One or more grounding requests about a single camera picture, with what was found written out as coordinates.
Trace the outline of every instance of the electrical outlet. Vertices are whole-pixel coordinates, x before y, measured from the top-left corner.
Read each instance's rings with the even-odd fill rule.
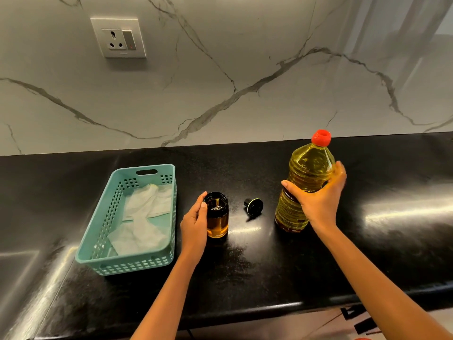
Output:
[[[91,18],[104,57],[145,58],[138,19]]]
[[[105,44],[109,50],[127,50],[121,29],[103,29]]]

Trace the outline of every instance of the basket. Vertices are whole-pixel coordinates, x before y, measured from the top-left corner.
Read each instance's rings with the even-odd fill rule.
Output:
[[[107,236],[123,222],[127,195],[153,183],[173,183],[173,200],[170,213],[152,218],[158,228],[171,227],[168,244],[160,251],[118,255]],[[101,199],[94,210],[88,228],[76,254],[76,261],[92,268],[101,276],[166,266],[173,261],[176,221],[176,179],[173,165],[153,165],[121,168],[114,171]]]

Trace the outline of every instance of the red bottle cap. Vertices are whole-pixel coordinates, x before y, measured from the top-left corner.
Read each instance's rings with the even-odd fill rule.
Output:
[[[327,147],[330,143],[332,136],[327,130],[318,130],[312,137],[312,143],[318,147]]]

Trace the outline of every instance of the white switch plate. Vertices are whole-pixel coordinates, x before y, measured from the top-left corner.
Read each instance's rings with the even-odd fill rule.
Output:
[[[138,19],[114,19],[92,17],[94,33],[104,57],[145,58],[143,40]],[[122,31],[132,31],[135,50],[124,49],[125,39]]]

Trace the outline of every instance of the person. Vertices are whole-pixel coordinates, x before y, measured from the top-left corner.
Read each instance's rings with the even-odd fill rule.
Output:
[[[394,285],[337,227],[337,207],[345,182],[346,171],[338,161],[332,178],[318,192],[306,193],[286,180],[282,185],[299,200],[314,231],[387,340],[452,340],[452,334]],[[184,216],[181,255],[131,340],[176,337],[189,281],[206,246],[206,194],[200,194]]]

